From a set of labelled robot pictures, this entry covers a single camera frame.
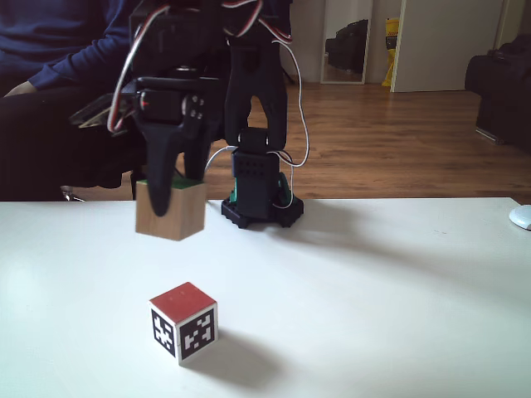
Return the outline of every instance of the floor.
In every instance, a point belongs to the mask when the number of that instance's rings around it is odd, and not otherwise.
[[[290,87],[287,150],[304,157],[304,130]],[[531,155],[495,146],[475,132],[479,98],[468,92],[390,94],[379,85],[304,88],[311,155],[296,171],[301,198],[512,197],[531,204]],[[251,125],[265,126],[256,110]],[[220,148],[216,143],[214,149]],[[209,197],[229,195],[230,155],[208,173]],[[77,189],[87,200],[129,200],[128,176],[117,190]]]
[[[354,73],[353,71],[347,72],[346,70],[340,70],[329,64],[329,58],[324,57],[324,81],[349,81],[360,82],[363,79],[363,74]]]

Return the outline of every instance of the wooden block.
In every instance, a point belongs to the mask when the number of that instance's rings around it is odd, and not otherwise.
[[[153,212],[147,182],[138,182],[136,189],[136,231],[139,234],[183,240],[205,228],[207,186],[204,183],[176,178],[164,217]]]
[[[217,303],[187,283],[149,301],[153,337],[179,365],[218,339]]]

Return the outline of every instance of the person's arm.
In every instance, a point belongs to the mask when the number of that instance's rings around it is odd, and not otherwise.
[[[107,24],[103,36],[30,78],[37,90],[72,84],[109,88],[116,82],[129,51],[129,15],[139,0],[99,1]]]

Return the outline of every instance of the white mouse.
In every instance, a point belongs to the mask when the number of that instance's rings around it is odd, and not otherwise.
[[[517,226],[531,231],[531,206],[517,207],[511,211],[509,218]]]

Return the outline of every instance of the white door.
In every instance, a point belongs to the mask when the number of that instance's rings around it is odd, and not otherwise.
[[[494,48],[503,0],[403,0],[393,92],[464,90],[473,56]]]

